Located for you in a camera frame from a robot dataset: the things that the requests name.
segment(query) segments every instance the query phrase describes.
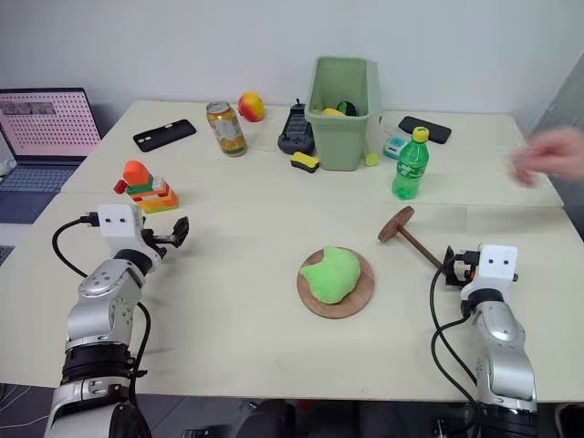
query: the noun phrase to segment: yellow bottle cap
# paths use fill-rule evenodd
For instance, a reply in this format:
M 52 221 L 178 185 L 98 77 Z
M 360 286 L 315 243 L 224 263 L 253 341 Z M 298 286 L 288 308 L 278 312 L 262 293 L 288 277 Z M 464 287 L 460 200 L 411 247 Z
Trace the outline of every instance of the yellow bottle cap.
M 414 140 L 416 143 L 425 143 L 428 141 L 428 137 L 430 137 L 430 131 L 428 128 L 418 126 L 417 128 L 413 129 L 412 140 Z

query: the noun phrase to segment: yellow sponge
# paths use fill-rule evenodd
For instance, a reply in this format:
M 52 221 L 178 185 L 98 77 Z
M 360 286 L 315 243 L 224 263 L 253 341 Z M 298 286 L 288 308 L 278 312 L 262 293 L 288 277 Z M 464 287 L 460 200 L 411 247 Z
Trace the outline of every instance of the yellow sponge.
M 320 166 L 320 161 L 318 160 L 318 158 L 311 157 L 310 155 L 306 155 L 305 153 L 294 152 L 292 158 L 290 159 L 290 164 L 292 164 L 292 167 L 298 167 L 303 171 L 314 173 Z
M 345 117 L 346 114 L 334 108 L 324 108 L 320 113 L 321 116 Z

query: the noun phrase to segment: drink can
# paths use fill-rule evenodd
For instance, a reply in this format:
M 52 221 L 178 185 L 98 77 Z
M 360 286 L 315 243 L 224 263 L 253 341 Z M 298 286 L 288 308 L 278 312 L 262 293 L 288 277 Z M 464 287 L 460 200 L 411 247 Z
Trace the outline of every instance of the drink can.
M 244 134 L 235 111 L 227 102 L 211 102 L 207 105 L 207 120 L 225 155 L 238 157 L 247 150 Z

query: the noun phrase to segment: green play dough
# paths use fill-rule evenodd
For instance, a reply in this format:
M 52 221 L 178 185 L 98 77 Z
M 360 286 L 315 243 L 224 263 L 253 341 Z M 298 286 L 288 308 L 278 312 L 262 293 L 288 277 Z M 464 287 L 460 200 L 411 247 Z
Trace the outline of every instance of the green play dough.
M 336 304 L 355 288 L 361 275 L 359 259 L 347 249 L 327 246 L 322 260 L 300 268 L 310 292 L 320 302 Z

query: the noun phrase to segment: wooden plate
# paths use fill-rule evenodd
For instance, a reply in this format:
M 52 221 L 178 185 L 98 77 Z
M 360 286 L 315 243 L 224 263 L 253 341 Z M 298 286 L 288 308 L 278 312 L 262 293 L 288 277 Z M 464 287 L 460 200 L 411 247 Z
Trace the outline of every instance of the wooden plate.
M 324 318 L 339 319 L 350 317 L 359 312 L 365 305 L 369 302 L 371 296 L 373 295 L 373 289 L 375 288 L 375 278 L 373 276 L 373 269 L 371 265 L 363 256 L 352 249 L 348 249 L 359 259 L 359 264 L 361 268 L 361 275 L 355 288 L 349 292 L 339 303 L 337 304 L 325 304 L 318 301 L 310 292 L 310 286 L 308 281 L 300 274 L 298 270 L 296 287 L 298 289 L 298 294 L 304 305 L 312 313 L 315 313 Z M 322 260 L 324 256 L 324 250 L 319 250 L 302 264 L 302 266 L 314 265 Z

